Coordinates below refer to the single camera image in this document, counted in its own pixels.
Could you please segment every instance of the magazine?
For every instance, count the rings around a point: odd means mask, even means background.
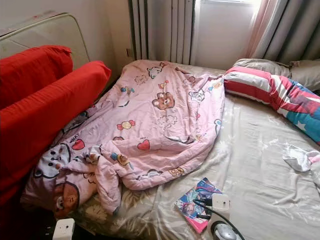
[[[212,194],[222,194],[222,192],[205,177],[175,202],[179,211],[198,234],[206,228],[208,220],[197,217],[197,214],[206,215],[206,212],[203,207],[196,205],[193,199],[211,198]]]

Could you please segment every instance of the floor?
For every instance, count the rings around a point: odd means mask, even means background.
[[[33,214],[37,215],[37,223],[34,222],[29,240],[52,240],[56,219],[51,211],[43,209],[36,210]],[[82,227],[75,225],[72,240],[125,240],[121,238],[108,237],[103,235],[93,235]]]

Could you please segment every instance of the striped pillow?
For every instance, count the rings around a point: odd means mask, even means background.
[[[224,75],[228,93],[270,105],[320,145],[320,97],[285,76],[236,66]]]

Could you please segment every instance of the pink blanket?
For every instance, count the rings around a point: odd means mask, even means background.
[[[221,126],[224,98],[220,77],[192,75],[168,62],[130,63],[42,156],[21,202],[63,217],[98,192],[105,210],[114,213],[120,179],[129,189],[144,190],[203,163]]]

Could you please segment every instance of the wall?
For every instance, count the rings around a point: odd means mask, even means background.
[[[241,2],[199,1],[191,62],[196,66],[229,69],[247,50],[257,6]]]
[[[131,48],[127,0],[0,0],[0,29],[47,10],[77,19],[90,60],[103,61],[112,69],[113,79],[131,62],[126,53]]]
[[[134,60],[127,56],[127,49],[131,49],[133,54],[128,0],[104,0],[104,3],[102,9],[106,10],[110,23],[115,61],[121,73],[122,68]]]

